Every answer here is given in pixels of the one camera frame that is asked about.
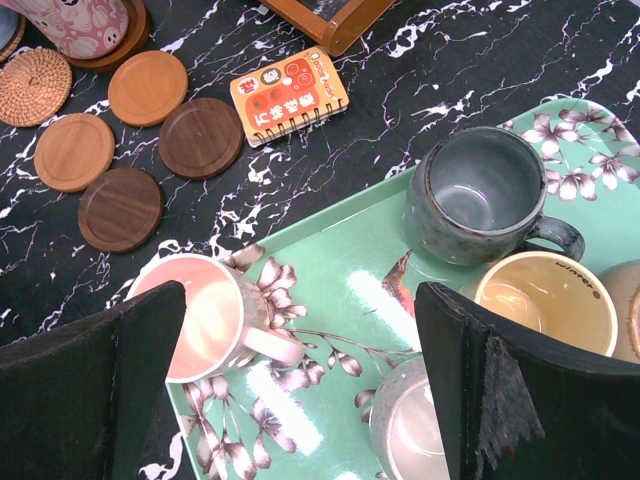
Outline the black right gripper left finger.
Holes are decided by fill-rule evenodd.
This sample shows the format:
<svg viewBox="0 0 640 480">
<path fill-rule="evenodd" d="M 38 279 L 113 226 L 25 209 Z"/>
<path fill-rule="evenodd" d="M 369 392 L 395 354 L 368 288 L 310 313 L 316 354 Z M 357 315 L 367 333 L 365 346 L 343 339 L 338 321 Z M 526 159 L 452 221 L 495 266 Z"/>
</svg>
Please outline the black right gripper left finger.
<svg viewBox="0 0 640 480">
<path fill-rule="evenodd" d="M 2 478 L 135 478 L 185 310 L 168 281 L 2 346 Z"/>
</svg>

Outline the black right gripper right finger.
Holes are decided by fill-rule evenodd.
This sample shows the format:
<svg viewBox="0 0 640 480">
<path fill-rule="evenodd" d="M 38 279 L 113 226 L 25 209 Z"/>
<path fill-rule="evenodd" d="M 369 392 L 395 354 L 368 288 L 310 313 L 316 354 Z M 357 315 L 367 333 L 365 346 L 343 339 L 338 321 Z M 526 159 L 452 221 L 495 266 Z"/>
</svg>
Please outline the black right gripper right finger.
<svg viewBox="0 0 640 480">
<path fill-rule="evenodd" d="M 423 282 L 416 323 L 453 479 L 635 479 L 639 368 Z"/>
</svg>

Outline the white beige mug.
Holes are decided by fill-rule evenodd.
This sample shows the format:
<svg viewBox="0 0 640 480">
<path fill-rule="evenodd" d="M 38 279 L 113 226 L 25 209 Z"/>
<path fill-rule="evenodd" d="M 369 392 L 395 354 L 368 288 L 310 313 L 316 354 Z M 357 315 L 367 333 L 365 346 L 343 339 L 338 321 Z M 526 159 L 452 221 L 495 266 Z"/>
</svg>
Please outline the white beige mug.
<svg viewBox="0 0 640 480">
<path fill-rule="evenodd" d="M 448 466 L 424 360 L 393 369 L 376 390 L 370 438 L 389 479 L 447 479 Z"/>
</svg>

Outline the pink mug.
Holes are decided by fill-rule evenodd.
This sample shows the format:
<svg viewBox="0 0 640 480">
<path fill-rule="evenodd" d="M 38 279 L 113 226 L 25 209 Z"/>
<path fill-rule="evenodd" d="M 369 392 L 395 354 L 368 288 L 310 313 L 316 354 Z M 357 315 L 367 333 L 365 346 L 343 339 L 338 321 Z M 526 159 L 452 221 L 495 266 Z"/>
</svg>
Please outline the pink mug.
<svg viewBox="0 0 640 480">
<path fill-rule="evenodd" d="M 129 299 L 174 280 L 185 289 L 186 311 L 166 381 L 186 384 L 221 375 L 262 354 L 286 366 L 301 362 L 305 347 L 268 326 L 258 287 L 200 254 L 167 256 L 144 267 Z"/>
</svg>

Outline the green floral tray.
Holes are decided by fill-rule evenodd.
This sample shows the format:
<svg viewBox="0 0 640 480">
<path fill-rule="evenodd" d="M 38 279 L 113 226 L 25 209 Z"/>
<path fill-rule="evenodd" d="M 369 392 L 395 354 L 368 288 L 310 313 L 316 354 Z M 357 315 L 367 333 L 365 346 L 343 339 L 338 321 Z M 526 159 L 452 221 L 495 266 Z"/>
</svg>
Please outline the green floral tray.
<svg viewBox="0 0 640 480">
<path fill-rule="evenodd" d="M 541 155 L 544 211 L 583 235 L 600 272 L 639 255 L 639 137 L 605 107 L 556 99 L 505 123 Z M 458 288 L 474 267 L 422 250 L 404 224 L 403 172 L 244 249 L 246 278 L 306 345 L 280 367 L 258 356 L 220 377 L 168 384 L 168 457 L 149 479 L 380 479 L 371 399 L 420 345 L 408 299 L 419 283 Z"/>
</svg>

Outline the orange wooden coaster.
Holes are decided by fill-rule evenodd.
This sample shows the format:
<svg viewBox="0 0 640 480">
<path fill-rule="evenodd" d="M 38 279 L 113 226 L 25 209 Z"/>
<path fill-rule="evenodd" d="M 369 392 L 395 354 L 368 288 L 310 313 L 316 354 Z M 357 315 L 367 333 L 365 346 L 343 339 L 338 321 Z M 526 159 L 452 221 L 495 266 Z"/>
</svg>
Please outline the orange wooden coaster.
<svg viewBox="0 0 640 480">
<path fill-rule="evenodd" d="M 149 127 L 166 119 L 183 102 L 187 89 L 187 71 L 177 57 L 147 51 L 116 70 L 109 83 L 108 101 L 122 122 Z"/>
<path fill-rule="evenodd" d="M 111 165 L 115 138 L 109 125 L 87 113 L 67 115 L 49 126 L 35 150 L 40 180 L 60 192 L 86 189 Z"/>
</svg>

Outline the woven rattan coaster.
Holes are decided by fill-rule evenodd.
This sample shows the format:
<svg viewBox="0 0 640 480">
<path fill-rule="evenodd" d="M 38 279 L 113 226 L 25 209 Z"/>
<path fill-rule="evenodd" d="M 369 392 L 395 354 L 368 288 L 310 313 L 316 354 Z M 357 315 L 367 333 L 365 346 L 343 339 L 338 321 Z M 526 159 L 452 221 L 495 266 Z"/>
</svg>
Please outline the woven rattan coaster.
<svg viewBox="0 0 640 480">
<path fill-rule="evenodd" d="M 19 47 L 26 29 L 26 18 L 23 15 L 18 16 L 18 25 L 11 37 L 10 41 L 1 49 L 0 62 L 6 61 Z"/>
<path fill-rule="evenodd" d="M 40 125 L 62 107 L 71 84 L 71 66 L 57 51 L 39 48 L 17 55 L 1 69 L 1 121 Z"/>
</svg>

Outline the maroon mug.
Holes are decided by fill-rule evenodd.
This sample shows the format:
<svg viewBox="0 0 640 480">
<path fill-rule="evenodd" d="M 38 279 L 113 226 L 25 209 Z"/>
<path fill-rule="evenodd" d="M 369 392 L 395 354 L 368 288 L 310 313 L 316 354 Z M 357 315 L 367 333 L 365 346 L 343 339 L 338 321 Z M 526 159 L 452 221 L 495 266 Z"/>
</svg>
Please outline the maroon mug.
<svg viewBox="0 0 640 480">
<path fill-rule="evenodd" d="M 129 15 L 120 0 L 16 0 L 1 5 L 24 15 L 64 55 L 90 60 L 124 39 Z"/>
</svg>

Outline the orange patterned card pack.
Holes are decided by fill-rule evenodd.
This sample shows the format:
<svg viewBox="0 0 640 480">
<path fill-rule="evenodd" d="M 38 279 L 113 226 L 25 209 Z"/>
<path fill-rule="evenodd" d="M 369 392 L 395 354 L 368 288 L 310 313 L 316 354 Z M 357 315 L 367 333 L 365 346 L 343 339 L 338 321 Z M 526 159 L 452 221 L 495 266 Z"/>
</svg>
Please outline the orange patterned card pack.
<svg viewBox="0 0 640 480">
<path fill-rule="evenodd" d="M 230 83 L 249 145 L 258 148 L 348 108 L 332 59 L 315 46 Z"/>
</svg>

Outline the blue mug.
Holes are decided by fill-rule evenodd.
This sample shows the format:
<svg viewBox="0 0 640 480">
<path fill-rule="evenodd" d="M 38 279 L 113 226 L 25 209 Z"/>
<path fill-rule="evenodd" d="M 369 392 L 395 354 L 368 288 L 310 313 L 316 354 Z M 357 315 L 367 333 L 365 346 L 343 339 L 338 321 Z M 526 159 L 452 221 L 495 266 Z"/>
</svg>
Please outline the blue mug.
<svg viewBox="0 0 640 480">
<path fill-rule="evenodd" d="M 16 33 L 19 14 L 10 8 L 0 6 L 0 49 L 6 47 Z"/>
</svg>

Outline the wooden shelf rack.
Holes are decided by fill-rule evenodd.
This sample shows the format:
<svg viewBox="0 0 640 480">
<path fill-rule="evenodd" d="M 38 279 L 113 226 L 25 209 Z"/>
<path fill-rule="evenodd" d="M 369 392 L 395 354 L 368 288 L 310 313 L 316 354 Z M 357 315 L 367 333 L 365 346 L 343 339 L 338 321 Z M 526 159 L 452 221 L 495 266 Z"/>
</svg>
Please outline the wooden shelf rack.
<svg viewBox="0 0 640 480">
<path fill-rule="evenodd" d="M 310 1 L 265 0 L 262 4 L 322 46 L 342 55 L 394 3 L 393 0 L 329 1 L 329 12 L 315 13 Z"/>
</svg>

